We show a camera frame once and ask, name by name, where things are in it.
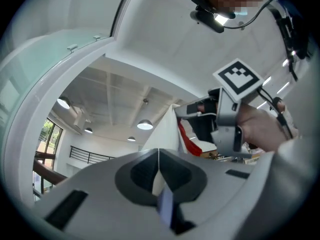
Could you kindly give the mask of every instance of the black slot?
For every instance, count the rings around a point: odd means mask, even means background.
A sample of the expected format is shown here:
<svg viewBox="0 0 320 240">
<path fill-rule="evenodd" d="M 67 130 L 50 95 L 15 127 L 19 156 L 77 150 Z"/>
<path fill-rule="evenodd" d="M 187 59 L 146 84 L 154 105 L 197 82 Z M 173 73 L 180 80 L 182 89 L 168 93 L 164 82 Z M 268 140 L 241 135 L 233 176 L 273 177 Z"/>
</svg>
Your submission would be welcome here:
<svg viewBox="0 0 320 240">
<path fill-rule="evenodd" d="M 237 103 L 233 103 L 233 105 L 232 105 L 232 110 L 233 110 L 233 111 L 236 111 L 236 110 L 237 110 L 237 107 L 238 107 L 238 104 L 237 104 Z"/>
<path fill-rule="evenodd" d="M 238 170 L 228 170 L 225 172 L 226 174 L 229 174 L 231 176 L 235 176 L 238 178 L 242 178 L 242 179 L 248 179 L 248 177 L 250 176 L 250 173 L 247 172 L 243 172 L 243 171 L 238 171 Z"/>
<path fill-rule="evenodd" d="M 158 154 L 151 155 L 131 169 L 131 179 L 137 186 L 152 193 L 158 167 Z"/>
<path fill-rule="evenodd" d="M 186 106 L 186 113 L 189 114 L 194 114 L 198 112 L 198 104 L 197 103 L 193 103 L 190 105 Z"/>
<path fill-rule="evenodd" d="M 81 190 L 73 190 L 45 220 L 59 230 L 63 230 L 88 196 Z"/>
<path fill-rule="evenodd" d="M 242 129 L 239 126 L 235 127 L 234 133 L 234 143 L 233 143 L 233 150 L 236 152 L 241 152 L 242 146 Z"/>
</svg>

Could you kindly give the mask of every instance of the black railing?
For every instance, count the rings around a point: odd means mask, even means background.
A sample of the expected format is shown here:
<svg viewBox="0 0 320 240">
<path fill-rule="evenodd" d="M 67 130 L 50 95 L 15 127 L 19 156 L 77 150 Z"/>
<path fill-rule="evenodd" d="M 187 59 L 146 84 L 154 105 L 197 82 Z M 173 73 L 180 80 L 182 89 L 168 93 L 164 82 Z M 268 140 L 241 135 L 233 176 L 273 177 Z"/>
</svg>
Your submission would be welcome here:
<svg viewBox="0 0 320 240">
<path fill-rule="evenodd" d="M 71 146 L 70 156 L 71 158 L 78 159 L 87 164 L 96 164 L 99 162 L 107 161 L 110 159 L 114 159 L 113 156 L 107 156 L 103 154 L 96 154 L 89 151 L 85 151 L 83 149 L 77 148 L 75 146 Z"/>
<path fill-rule="evenodd" d="M 33 188 L 33 194 L 38 198 L 42 198 L 42 194 L 38 190 L 36 190 L 34 188 Z"/>
</svg>

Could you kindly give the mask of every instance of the wooden handrail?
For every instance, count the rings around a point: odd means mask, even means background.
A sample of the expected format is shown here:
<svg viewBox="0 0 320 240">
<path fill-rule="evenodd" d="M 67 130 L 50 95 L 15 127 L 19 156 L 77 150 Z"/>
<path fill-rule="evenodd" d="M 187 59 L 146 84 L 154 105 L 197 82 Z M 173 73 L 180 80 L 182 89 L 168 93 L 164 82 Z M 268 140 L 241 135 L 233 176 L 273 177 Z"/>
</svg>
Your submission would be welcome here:
<svg viewBox="0 0 320 240">
<path fill-rule="evenodd" d="M 37 159 L 52 159 L 52 160 L 54 160 L 56 158 L 56 155 L 55 154 L 48 154 L 48 153 L 43 153 L 43 152 L 36 151 L 34 158 L 37 158 Z"/>
<path fill-rule="evenodd" d="M 46 167 L 44 164 L 40 163 L 38 160 L 33 161 L 33 170 L 46 181 L 57 185 L 58 183 L 67 179 L 66 176 Z"/>
</svg>

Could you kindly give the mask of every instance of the red cloth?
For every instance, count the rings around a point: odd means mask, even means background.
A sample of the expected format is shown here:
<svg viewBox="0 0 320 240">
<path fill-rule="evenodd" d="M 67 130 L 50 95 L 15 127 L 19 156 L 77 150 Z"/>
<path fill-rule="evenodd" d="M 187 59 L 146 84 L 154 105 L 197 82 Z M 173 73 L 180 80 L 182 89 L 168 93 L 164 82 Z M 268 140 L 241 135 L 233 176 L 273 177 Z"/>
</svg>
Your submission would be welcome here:
<svg viewBox="0 0 320 240">
<path fill-rule="evenodd" d="M 199 157 L 202 154 L 202 149 L 194 144 L 186 135 L 186 131 L 181 124 L 181 120 L 178 120 L 178 127 L 184 141 L 186 149 L 194 156 Z"/>
</svg>

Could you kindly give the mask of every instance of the ceiling beam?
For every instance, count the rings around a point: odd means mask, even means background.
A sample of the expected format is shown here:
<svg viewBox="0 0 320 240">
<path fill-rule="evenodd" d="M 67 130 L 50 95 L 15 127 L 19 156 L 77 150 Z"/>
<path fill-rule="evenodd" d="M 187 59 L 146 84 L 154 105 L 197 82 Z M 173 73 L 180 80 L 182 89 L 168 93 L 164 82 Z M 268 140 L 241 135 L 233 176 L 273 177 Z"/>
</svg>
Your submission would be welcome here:
<svg viewBox="0 0 320 240">
<path fill-rule="evenodd" d="M 91 81 L 91 82 L 94 82 L 94 83 L 97 83 L 97 84 L 100 84 L 100 85 L 104 85 L 103 82 L 100 82 L 100 81 L 97 81 L 97 80 L 94 80 L 94 79 L 91 79 L 91 78 L 87 78 L 87 77 L 84 77 L 84 76 L 79 76 L 79 75 L 78 75 L 75 79 L 76 79 L 76 80 L 77 80 L 77 79 L 88 80 L 88 81 Z"/>
<path fill-rule="evenodd" d="M 88 101 L 86 100 L 84 92 L 81 90 L 79 85 L 75 84 L 74 86 L 76 87 L 76 90 L 79 93 L 79 97 L 80 97 L 80 101 L 81 101 L 82 105 L 79 106 L 78 104 L 75 104 L 75 103 L 72 103 L 72 105 L 82 109 L 84 116 L 89 121 L 89 123 L 94 122 L 94 119 L 91 116 L 92 110 L 91 110 L 91 107 L 90 107 Z"/>
<path fill-rule="evenodd" d="M 142 108 L 142 106 L 143 106 L 143 104 L 144 104 L 144 101 L 143 101 L 143 100 L 144 100 L 144 98 L 146 98 L 146 97 L 148 96 L 150 90 L 151 90 L 151 87 L 148 86 L 148 85 L 146 85 L 146 86 L 143 88 L 143 91 L 142 91 L 142 93 L 141 93 L 142 99 L 139 99 L 139 100 L 137 101 L 136 106 L 135 106 L 135 109 L 134 109 L 134 111 L 133 111 L 133 113 L 132 113 L 132 116 L 131 116 L 131 118 L 130 118 L 130 120 L 129 120 L 129 125 L 130 125 L 130 127 L 132 127 L 132 126 L 134 125 L 135 120 L 137 119 L 137 116 L 139 115 L 139 112 L 140 112 L 140 110 L 141 110 L 141 108 Z"/>
<path fill-rule="evenodd" d="M 106 72 L 106 99 L 108 102 L 110 125 L 114 125 L 114 95 L 112 90 L 112 74 Z"/>
<path fill-rule="evenodd" d="M 93 116 L 95 118 L 96 123 L 104 122 L 106 124 L 109 124 L 109 122 L 110 122 L 109 115 L 93 113 Z"/>
<path fill-rule="evenodd" d="M 168 106 L 170 106 L 171 104 L 176 104 L 178 101 L 180 101 L 179 98 L 173 97 L 173 99 L 167 103 Z M 164 106 L 163 108 L 160 109 L 160 111 L 158 112 L 158 114 L 156 114 L 152 119 L 151 122 L 152 124 L 155 124 L 157 121 L 159 121 L 167 112 L 168 107 Z"/>
</svg>

